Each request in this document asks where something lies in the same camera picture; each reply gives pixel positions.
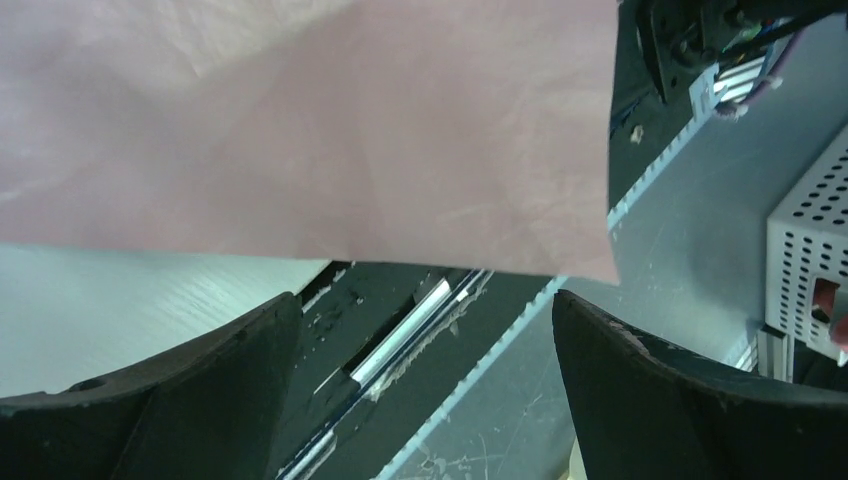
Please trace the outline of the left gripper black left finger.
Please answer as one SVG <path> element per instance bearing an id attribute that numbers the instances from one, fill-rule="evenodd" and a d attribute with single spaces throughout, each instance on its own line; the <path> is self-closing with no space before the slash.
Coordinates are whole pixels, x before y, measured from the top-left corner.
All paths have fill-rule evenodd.
<path id="1" fill-rule="evenodd" d="M 5 479 L 271 479 L 302 318 L 279 295 L 115 372 L 1 402 Z"/>

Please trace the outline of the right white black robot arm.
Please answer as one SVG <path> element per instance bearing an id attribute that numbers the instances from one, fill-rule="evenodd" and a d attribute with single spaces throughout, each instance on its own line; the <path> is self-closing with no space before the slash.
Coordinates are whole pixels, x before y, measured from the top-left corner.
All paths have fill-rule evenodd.
<path id="1" fill-rule="evenodd" d="M 833 0 L 642 1 L 635 23 L 648 74 L 669 104 L 706 68 L 846 11 Z"/>

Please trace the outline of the white perforated metal box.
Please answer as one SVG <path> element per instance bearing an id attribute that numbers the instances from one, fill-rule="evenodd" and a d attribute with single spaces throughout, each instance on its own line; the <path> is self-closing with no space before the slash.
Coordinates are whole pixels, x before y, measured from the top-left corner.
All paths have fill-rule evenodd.
<path id="1" fill-rule="evenodd" d="M 847 315 L 846 129 L 768 217 L 766 251 L 766 324 L 845 365 L 831 332 Z"/>

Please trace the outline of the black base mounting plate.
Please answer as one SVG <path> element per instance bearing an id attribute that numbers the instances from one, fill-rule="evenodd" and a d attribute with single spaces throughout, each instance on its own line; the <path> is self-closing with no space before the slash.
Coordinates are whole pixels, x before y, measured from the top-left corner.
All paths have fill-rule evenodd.
<path id="1" fill-rule="evenodd" d="M 610 134 L 609 215 L 634 203 L 646 174 L 694 117 L 690 87 L 664 104 L 639 46 L 636 10 L 619 7 Z M 305 311 L 274 479 L 308 479 L 343 442 L 393 455 L 484 353 L 543 304 L 551 277 L 387 264 L 336 268 Z"/>

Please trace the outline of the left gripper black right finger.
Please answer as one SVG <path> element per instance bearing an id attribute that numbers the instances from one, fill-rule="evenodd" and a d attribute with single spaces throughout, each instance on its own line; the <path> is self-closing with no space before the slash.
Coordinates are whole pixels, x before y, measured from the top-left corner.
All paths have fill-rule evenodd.
<path id="1" fill-rule="evenodd" d="M 591 479 L 843 479 L 847 397 L 739 370 L 577 294 L 553 337 Z"/>

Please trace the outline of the pink wrapping paper sheet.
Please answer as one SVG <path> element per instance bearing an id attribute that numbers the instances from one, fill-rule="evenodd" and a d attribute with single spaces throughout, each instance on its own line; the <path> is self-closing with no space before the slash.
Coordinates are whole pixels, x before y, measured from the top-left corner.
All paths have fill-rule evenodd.
<path id="1" fill-rule="evenodd" d="M 1 238 L 616 283 L 613 1 L 5 1 Z"/>

